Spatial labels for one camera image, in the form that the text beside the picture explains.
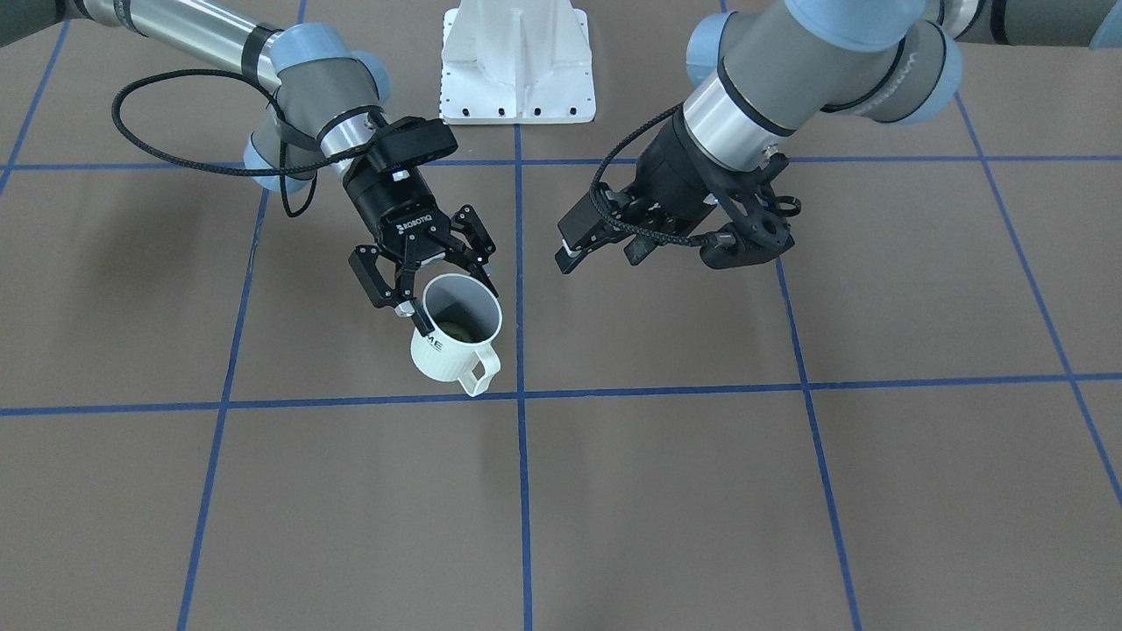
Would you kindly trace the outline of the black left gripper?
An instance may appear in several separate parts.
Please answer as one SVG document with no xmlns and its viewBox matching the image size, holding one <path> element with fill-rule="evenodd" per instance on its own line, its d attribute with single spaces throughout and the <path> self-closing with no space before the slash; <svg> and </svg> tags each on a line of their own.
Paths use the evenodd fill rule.
<svg viewBox="0 0 1122 631">
<path fill-rule="evenodd" d="M 557 221 L 562 246 L 554 259 L 561 274 L 570 274 L 586 256 L 605 245 L 629 239 L 622 248 L 629 266 L 637 266 L 661 246 L 693 247 L 691 232 L 716 207 L 700 171 L 716 164 L 695 146 L 686 130 L 684 115 L 666 110 L 649 122 L 657 129 L 636 163 L 635 179 L 620 195 L 616 216 L 623 223 L 642 230 L 629 232 L 614 227 L 594 207 L 592 196 L 580 200 Z"/>
</svg>

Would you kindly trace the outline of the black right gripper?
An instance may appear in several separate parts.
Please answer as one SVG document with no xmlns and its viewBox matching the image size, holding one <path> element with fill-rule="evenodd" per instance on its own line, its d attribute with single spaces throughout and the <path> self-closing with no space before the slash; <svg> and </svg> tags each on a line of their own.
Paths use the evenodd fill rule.
<svg viewBox="0 0 1122 631">
<path fill-rule="evenodd" d="M 366 159 L 352 161 L 342 183 L 375 237 L 376 245 L 358 245 L 348 258 L 374 308 L 392 308 L 422 336 L 436 331 L 417 298 L 415 280 L 422 263 L 441 256 L 494 296 L 500 295 L 488 271 L 496 246 L 473 205 L 461 205 L 448 218 L 419 170 L 395 179 L 389 172 L 377 172 Z M 394 264 L 392 280 L 381 274 L 381 260 Z"/>
</svg>

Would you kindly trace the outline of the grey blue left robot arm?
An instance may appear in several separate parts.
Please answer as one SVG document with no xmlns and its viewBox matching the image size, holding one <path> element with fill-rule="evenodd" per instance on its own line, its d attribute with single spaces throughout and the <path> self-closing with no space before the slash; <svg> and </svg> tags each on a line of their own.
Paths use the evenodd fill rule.
<svg viewBox="0 0 1122 631">
<path fill-rule="evenodd" d="M 693 248 L 712 269 L 778 259 L 801 211 L 772 185 L 783 144 L 818 113 L 929 119 L 962 84 L 962 43 L 1118 48 L 1119 3 L 773 1 L 705 17 L 686 48 L 693 92 L 649 121 L 657 135 L 627 188 L 594 172 L 558 220 L 558 269 L 618 243 L 634 266 L 661 246 Z"/>
</svg>

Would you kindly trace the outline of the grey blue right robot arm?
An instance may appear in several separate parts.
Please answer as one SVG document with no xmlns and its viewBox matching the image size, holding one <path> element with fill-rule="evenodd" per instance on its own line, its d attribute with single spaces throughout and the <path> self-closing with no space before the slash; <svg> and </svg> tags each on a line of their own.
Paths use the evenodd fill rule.
<svg viewBox="0 0 1122 631">
<path fill-rule="evenodd" d="M 373 305 L 408 318 L 422 336 L 453 321 L 502 324 L 487 268 L 493 239 L 473 207 L 438 208 L 419 170 L 457 150 L 453 132 L 436 119 L 388 121 L 379 60 L 327 24 L 277 28 L 213 1 L 4 1 L 3 44 L 72 19 L 164 43 L 204 61 L 206 76 L 257 89 L 266 116 L 228 175 L 287 195 L 332 168 L 373 234 L 349 258 Z"/>
</svg>

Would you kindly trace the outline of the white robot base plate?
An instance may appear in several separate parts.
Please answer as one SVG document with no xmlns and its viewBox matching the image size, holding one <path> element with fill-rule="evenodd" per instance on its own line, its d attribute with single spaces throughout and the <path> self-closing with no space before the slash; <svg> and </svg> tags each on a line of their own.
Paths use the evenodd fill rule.
<svg viewBox="0 0 1122 631">
<path fill-rule="evenodd" d="M 447 124 L 590 124 L 589 19 L 569 1 L 461 1 L 442 18 Z"/>
</svg>

